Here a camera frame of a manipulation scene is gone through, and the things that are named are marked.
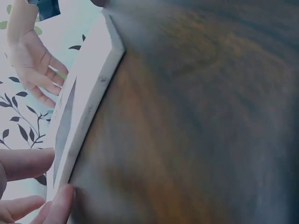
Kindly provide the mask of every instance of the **white frame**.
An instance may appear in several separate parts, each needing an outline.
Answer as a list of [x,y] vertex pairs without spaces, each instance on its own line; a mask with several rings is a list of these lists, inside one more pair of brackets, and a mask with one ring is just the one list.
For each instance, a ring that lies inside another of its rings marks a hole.
[[65,130],[69,133],[55,181],[53,165],[47,172],[47,201],[53,199],[61,185],[68,183],[90,123],[124,52],[110,16],[100,14],[87,34],[58,96],[46,136],[45,146],[55,148],[59,124],[76,82],[71,127]]

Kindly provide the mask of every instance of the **wooden table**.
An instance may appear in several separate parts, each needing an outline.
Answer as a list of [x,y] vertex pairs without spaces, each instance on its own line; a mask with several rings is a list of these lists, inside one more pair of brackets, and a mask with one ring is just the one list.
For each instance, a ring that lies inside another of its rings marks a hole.
[[71,177],[74,223],[299,223],[298,1],[106,11],[127,53]]

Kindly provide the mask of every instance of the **white board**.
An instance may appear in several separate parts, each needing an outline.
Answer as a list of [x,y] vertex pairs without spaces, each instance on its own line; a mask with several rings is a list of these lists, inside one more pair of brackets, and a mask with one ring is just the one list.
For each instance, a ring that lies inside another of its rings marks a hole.
[[101,14],[73,63],[58,100],[45,146],[55,149],[47,172],[47,201],[68,183],[88,128],[124,54],[111,18]]

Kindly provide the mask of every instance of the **green leaf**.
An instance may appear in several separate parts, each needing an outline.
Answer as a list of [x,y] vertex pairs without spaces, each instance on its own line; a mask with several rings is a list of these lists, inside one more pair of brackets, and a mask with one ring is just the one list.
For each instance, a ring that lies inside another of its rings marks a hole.
[[37,35],[41,35],[43,33],[39,27],[34,27],[34,31],[36,32]]
[[59,71],[58,71],[57,73],[58,73],[58,75],[60,75],[62,78],[66,79],[66,76],[67,76],[66,74],[61,73],[61,72],[59,72]]
[[0,22],[0,29],[6,29],[7,21]]
[[8,6],[7,6],[6,11],[7,11],[8,14],[10,14],[10,11],[11,11],[11,5],[8,5]]

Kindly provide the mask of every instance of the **dark leaf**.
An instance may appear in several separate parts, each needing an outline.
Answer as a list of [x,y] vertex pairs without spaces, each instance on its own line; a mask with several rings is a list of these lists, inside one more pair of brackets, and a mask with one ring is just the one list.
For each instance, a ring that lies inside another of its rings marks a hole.
[[29,136],[30,136],[31,141],[34,141],[34,133],[31,128],[30,128]]
[[35,113],[35,114],[37,115],[36,111],[33,110],[30,106],[27,106],[27,108],[28,108],[31,112],[33,112],[33,113]]
[[8,101],[8,103],[11,105],[10,98],[8,98],[8,96],[6,95],[6,93],[4,93],[4,96],[5,96],[6,100]]
[[15,83],[19,83],[19,82],[20,82],[18,78],[13,77],[13,76],[9,77],[9,79],[10,79],[11,81],[15,82]]
[[15,97],[13,97],[12,100],[13,100],[13,103],[14,103],[15,107],[18,107],[18,102],[17,102],[17,100],[15,99]]
[[11,121],[18,122],[18,121],[20,120],[20,118],[19,118],[19,117],[12,117],[10,120],[11,120]]
[[19,129],[20,129],[20,132],[21,132],[22,137],[23,137],[26,141],[28,141],[28,135],[27,135],[25,129],[24,129],[22,126],[20,126],[19,124],[18,124],[18,126],[19,126]]
[[45,175],[41,175],[35,178],[40,184],[47,186],[47,178]]
[[22,91],[22,92],[17,93],[16,95],[19,97],[25,97],[28,95],[28,93]]
[[9,135],[9,129],[3,131],[2,138],[5,139]]
[[72,46],[69,49],[75,49],[75,50],[80,50],[81,46],[80,45],[76,45],[76,46]]
[[3,107],[10,107],[10,105],[9,105],[9,104],[7,104],[7,103],[4,103],[4,102],[0,102],[0,106],[3,106]]

